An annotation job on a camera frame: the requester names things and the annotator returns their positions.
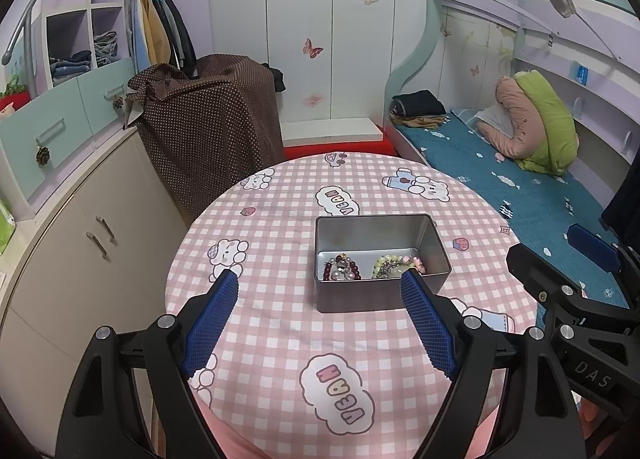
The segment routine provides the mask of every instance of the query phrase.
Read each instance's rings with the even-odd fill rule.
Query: white step
[[[382,132],[369,118],[284,122],[280,128],[285,147],[382,141]]]

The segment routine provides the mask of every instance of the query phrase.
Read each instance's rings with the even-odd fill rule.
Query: beaded bracelet
[[[414,267],[418,273],[425,274],[426,268],[418,257],[410,255],[385,255],[380,257],[373,266],[372,279],[395,279],[406,270]]]
[[[324,265],[322,280],[362,280],[362,277],[355,261],[341,253]]]

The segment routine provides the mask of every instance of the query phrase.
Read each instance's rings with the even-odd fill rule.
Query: blue gripper pad
[[[617,249],[579,224],[569,227],[566,232],[566,238],[572,248],[580,251],[582,255],[607,273],[620,272],[622,263]]]
[[[187,378],[204,369],[238,301],[238,277],[226,273],[187,334],[180,367]]]
[[[402,301],[431,364],[453,381],[458,370],[453,336],[424,292],[421,282],[412,273],[404,272],[400,279]]]

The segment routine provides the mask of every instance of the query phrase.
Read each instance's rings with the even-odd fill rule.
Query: brown polka dot cloth
[[[226,190],[284,161],[271,72],[245,56],[214,54],[189,80],[168,64],[135,75],[128,98],[146,152],[175,197],[198,217]]]

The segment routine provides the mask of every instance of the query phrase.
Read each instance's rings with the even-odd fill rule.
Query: blue label
[[[587,85],[587,79],[589,78],[589,70],[581,65],[578,67],[578,78],[576,79],[582,85]]]

